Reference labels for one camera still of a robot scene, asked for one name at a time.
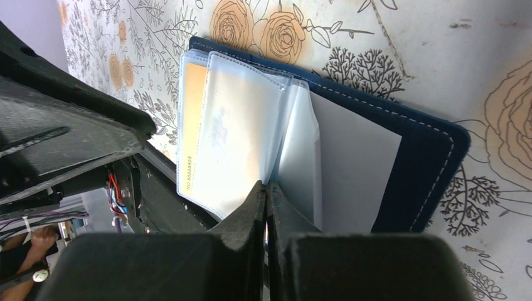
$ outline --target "person's arm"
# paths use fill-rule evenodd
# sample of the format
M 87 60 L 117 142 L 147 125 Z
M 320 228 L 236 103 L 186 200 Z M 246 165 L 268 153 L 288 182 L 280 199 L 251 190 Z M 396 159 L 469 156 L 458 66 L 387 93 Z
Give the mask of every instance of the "person's arm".
M 14 237 L 10 237 L 2 247 L 2 252 L 9 251 L 12 249 L 15 249 L 17 246 L 21 246 L 24 242 L 24 239 L 26 239 L 27 233 L 22 233 L 19 235 L 16 235 Z
M 57 238 L 57 233 L 50 227 L 44 227 L 33 232 L 31 235 L 31 248 L 17 273 L 29 270 L 35 263 L 41 261 Z M 2 294 L 2 301 L 24 300 L 32 286 L 33 280 L 28 280 L 12 287 Z

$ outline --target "transparent plastic page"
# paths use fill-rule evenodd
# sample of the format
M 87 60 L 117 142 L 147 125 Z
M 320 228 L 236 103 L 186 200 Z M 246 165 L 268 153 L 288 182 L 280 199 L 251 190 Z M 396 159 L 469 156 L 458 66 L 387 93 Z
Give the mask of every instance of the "transparent plastic page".
M 292 82 L 293 107 L 283 138 L 277 182 L 290 203 L 322 228 L 319 126 L 307 83 Z
M 273 167 L 265 167 L 265 162 L 285 89 L 247 64 L 209 54 L 194 202 L 223 219 L 243 203 L 256 181 L 268 181 Z
M 178 102 L 177 191 L 191 197 L 198 134 L 201 122 L 207 55 L 186 52 L 181 55 Z

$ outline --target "yellow card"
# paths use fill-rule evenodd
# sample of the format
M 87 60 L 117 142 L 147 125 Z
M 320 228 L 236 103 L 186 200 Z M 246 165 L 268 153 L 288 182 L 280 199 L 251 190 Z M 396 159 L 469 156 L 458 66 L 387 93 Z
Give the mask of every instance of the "yellow card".
M 190 195 L 196 164 L 198 129 L 201 122 L 201 102 L 207 68 L 188 63 L 184 69 L 183 138 L 179 160 L 179 183 L 182 194 Z

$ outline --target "floral pattern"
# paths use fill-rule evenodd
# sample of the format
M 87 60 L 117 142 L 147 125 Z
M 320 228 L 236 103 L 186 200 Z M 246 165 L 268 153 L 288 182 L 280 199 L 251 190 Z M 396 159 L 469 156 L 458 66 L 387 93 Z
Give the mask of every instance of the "floral pattern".
M 179 56 L 196 35 L 458 120 L 472 147 L 426 232 L 453 248 L 478 300 L 532 300 L 531 57 L 492 57 L 481 46 L 474 56 L 452 52 L 467 47 L 461 38 L 482 45 L 477 37 L 497 29 L 486 25 L 491 19 L 444 23 L 440 14 L 467 8 L 440 2 L 58 0 L 58 10 L 70 74 L 147 112 L 157 125 L 150 143 L 174 162 Z M 449 26 L 464 22 L 472 26 Z M 499 30 L 511 35 L 511 27 Z M 528 49 L 532 35 L 520 33 Z M 438 53 L 453 55 L 438 60 Z M 497 69 L 463 68 L 469 61 L 496 61 Z M 444 76 L 447 65 L 459 80 Z

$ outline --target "white card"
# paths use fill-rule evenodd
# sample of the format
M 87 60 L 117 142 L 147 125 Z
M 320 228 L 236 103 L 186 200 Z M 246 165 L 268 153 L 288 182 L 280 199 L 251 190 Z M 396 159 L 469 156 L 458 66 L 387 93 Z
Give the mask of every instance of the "white card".
M 369 233 L 401 136 L 311 92 L 321 137 L 323 231 Z

